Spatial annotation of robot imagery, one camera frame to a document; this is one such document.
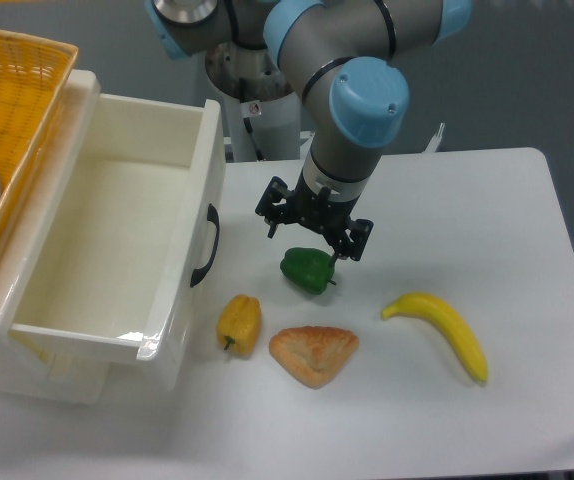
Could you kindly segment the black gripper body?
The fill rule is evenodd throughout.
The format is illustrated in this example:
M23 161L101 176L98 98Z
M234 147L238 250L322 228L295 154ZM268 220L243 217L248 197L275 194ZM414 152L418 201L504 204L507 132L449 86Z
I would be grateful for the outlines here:
M285 201L283 220L320 235L328 244L340 244L349 239L351 232L359 230L359 224L350 217L355 203L334 202L328 187L315 193L305 183L298 183Z

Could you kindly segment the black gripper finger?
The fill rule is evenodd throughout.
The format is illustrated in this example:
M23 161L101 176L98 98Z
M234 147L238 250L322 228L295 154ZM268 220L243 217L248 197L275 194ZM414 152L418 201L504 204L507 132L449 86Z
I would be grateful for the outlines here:
M269 238L273 238L280 225L298 222L296 196L278 176L268 183L256 206L255 213L268 225Z
M347 218L340 226L330 227L325 232L325 240L332 248L331 261L360 261L373 229L368 219L352 220Z

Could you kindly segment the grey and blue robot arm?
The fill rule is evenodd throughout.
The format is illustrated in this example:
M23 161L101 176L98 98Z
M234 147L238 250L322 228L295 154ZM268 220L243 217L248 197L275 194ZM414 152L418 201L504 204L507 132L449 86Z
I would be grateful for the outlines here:
M256 208L271 229L299 224L335 259L359 260L373 225L352 210L400 130L409 87L396 55L462 31L468 1L149 1L169 56L231 43L269 57L314 120L298 182L273 178Z

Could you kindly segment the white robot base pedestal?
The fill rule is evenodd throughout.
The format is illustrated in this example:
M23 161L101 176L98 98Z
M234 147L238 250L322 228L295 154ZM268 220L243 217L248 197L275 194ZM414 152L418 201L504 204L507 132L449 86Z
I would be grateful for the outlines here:
M223 101L235 162L300 156L300 100L266 50L227 42L207 52L205 69Z

